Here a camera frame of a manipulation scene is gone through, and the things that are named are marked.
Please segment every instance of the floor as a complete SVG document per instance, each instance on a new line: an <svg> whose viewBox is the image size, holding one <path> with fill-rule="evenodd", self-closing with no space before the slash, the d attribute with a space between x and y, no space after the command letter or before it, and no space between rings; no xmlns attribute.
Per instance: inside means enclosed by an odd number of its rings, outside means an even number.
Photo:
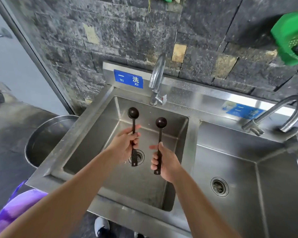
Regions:
<svg viewBox="0 0 298 238"><path fill-rule="evenodd" d="M21 102L4 103L0 106L0 210L15 188L35 171L24 157L24 147L29 136L40 124L55 116ZM28 189L24 185L19 192ZM87 212L71 238L96 237L96 217ZM133 231L113 222L110 225L117 238L133 237Z"/></svg>

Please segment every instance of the sink drain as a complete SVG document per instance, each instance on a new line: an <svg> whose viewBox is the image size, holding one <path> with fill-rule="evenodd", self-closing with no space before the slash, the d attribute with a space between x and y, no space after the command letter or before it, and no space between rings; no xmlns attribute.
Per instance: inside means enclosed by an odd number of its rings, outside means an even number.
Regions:
<svg viewBox="0 0 298 238"><path fill-rule="evenodd" d="M225 197L228 195L228 185L220 177L215 177L211 180L211 188L217 196Z"/></svg>
<svg viewBox="0 0 298 238"><path fill-rule="evenodd" d="M141 150L139 149L136 149L136 150L137 150L137 163L139 165L139 164L142 164L143 161L145 160L145 155Z"/></svg>

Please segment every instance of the faucet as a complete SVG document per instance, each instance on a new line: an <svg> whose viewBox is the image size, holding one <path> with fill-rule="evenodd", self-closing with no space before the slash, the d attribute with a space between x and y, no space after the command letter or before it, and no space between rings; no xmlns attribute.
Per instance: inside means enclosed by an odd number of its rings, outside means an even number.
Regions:
<svg viewBox="0 0 298 238"><path fill-rule="evenodd" d="M295 102L295 101L297 101L297 106L296 106L294 113L286 121L286 123L284 123L283 126L279 128L282 132L287 132L298 121L298 95L292 95L292 96L289 96L288 98L281 100L276 105L274 105L269 110L267 110L262 115L260 115L258 118L252 119L247 124L243 125L242 129L245 130L246 132L252 131L257 136L261 136L265 132L260 127L258 127L260 122L263 121L264 119L266 119L267 117L269 117L272 113L276 112L281 107L283 107L289 103Z"/></svg>
<svg viewBox="0 0 298 238"><path fill-rule="evenodd" d="M154 66L154 69L151 74L149 88L152 88L152 94L150 99L150 104L156 106L158 102L162 105L165 105L167 102L167 95L159 96L160 84L162 81L163 70L166 65L166 54L162 53Z"/></svg>

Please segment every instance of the gray stone wall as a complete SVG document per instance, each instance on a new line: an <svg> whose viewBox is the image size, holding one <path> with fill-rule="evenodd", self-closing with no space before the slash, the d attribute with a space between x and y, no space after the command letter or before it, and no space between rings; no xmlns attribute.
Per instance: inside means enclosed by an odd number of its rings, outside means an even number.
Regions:
<svg viewBox="0 0 298 238"><path fill-rule="evenodd" d="M151 0L150 13L148 0L18 1L78 113L105 85L103 61L152 70L162 52L170 76L268 100L298 94L298 65L282 64L263 25L298 0ZM183 63L175 44L187 46Z"/></svg>

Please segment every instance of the yellow string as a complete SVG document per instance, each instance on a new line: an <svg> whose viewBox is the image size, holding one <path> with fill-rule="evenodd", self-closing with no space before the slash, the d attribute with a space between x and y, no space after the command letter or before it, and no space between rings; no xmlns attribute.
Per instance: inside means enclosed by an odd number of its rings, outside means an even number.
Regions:
<svg viewBox="0 0 298 238"><path fill-rule="evenodd" d="M151 5L151 0L148 0L148 3L149 3L149 6L148 6L148 12L150 13L150 12L151 12L151 7L150 7L150 5Z"/></svg>

